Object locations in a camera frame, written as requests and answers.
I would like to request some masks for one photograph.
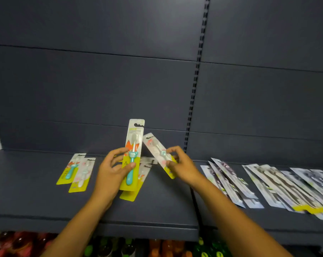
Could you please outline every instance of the toothbrush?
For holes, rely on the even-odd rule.
[[[71,168],[68,172],[68,174],[66,174],[65,179],[69,180],[71,178],[71,176],[73,175],[74,169],[78,167],[78,162],[79,162],[79,157],[77,156],[75,159],[75,163],[71,165]]]
[[[156,140],[152,140],[152,145],[159,150],[159,153],[163,158],[165,158],[166,160],[171,160],[170,157],[167,155],[166,150],[162,150],[159,147],[159,143]]]
[[[135,145],[137,144],[137,142],[139,141],[139,134],[132,134],[132,138],[131,138],[132,144],[133,144],[133,149],[132,151],[128,152],[129,157],[131,158],[131,162],[134,162],[134,159],[137,157],[138,155],[138,151],[136,151],[135,149]],[[128,175],[127,175],[127,179],[126,179],[126,184],[127,185],[131,185],[133,183],[133,170],[131,170]]]
[[[82,187],[83,186],[84,180],[86,179],[86,175],[89,172],[89,167],[90,167],[90,160],[87,160],[87,162],[86,162],[86,169],[83,170],[83,172],[82,172],[81,179],[78,182],[78,187]]]

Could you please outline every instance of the blue toothbrush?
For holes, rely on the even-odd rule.
[[[134,159],[137,157],[138,155],[138,151],[136,151],[135,149],[135,145],[139,140],[139,135],[138,134],[132,134],[132,143],[133,143],[133,149],[132,151],[128,152],[129,157],[131,158],[131,162],[134,162]],[[126,179],[126,184],[127,185],[131,185],[133,183],[133,170],[131,170],[128,175],[127,175],[127,179]]]
[[[78,167],[78,163],[79,162],[79,157],[77,156],[77,158],[75,159],[75,163],[71,165],[71,168],[68,172],[68,174],[66,174],[65,179],[69,180],[71,178],[71,176],[73,175],[74,169]]]

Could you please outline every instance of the right hand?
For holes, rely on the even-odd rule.
[[[182,179],[182,181],[184,181],[190,186],[194,186],[195,182],[197,182],[200,177],[203,177],[201,173],[198,171],[198,169],[196,168],[193,161],[189,158],[188,155],[185,154],[185,152],[182,150],[181,147],[179,146],[171,147],[171,148],[168,148],[166,152],[177,153],[177,156],[175,156],[175,159],[178,161],[178,163],[168,160],[166,162],[166,165],[168,166],[169,169],[172,170],[172,172],[176,173],[177,176]]]

